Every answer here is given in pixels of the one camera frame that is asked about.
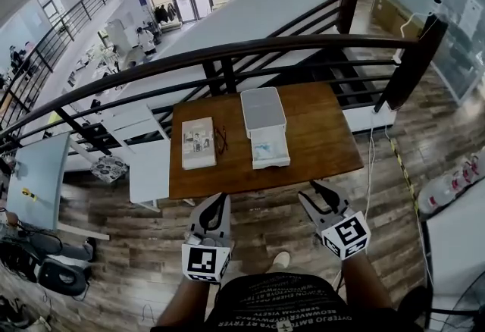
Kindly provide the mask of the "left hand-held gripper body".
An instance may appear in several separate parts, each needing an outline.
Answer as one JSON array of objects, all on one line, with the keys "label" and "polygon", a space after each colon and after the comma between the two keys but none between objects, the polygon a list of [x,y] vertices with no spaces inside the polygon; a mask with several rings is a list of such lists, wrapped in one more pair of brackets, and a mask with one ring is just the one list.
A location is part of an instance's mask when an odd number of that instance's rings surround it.
[{"label": "left hand-held gripper body", "polygon": [[189,280],[220,283],[231,260],[230,243],[191,233],[182,245],[183,274]]}]

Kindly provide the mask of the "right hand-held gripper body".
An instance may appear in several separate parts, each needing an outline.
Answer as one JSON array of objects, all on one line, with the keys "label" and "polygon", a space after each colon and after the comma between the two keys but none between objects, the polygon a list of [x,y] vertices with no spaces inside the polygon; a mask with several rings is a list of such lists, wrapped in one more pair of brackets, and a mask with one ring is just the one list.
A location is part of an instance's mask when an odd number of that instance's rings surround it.
[{"label": "right hand-held gripper body", "polygon": [[344,215],[316,213],[314,222],[322,245],[341,261],[368,247],[371,232],[362,211],[346,211]]}]

